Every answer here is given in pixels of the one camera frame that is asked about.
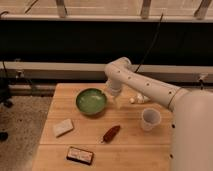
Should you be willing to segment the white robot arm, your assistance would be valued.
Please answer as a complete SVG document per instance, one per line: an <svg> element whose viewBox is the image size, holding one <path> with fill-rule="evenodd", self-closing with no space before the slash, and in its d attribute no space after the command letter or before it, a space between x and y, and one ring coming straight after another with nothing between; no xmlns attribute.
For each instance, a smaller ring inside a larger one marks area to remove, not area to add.
<svg viewBox="0 0 213 171"><path fill-rule="evenodd" d="M173 113L170 171L213 171L213 92L136 74L126 57L108 63L104 72L111 95L125 84Z"/></svg>

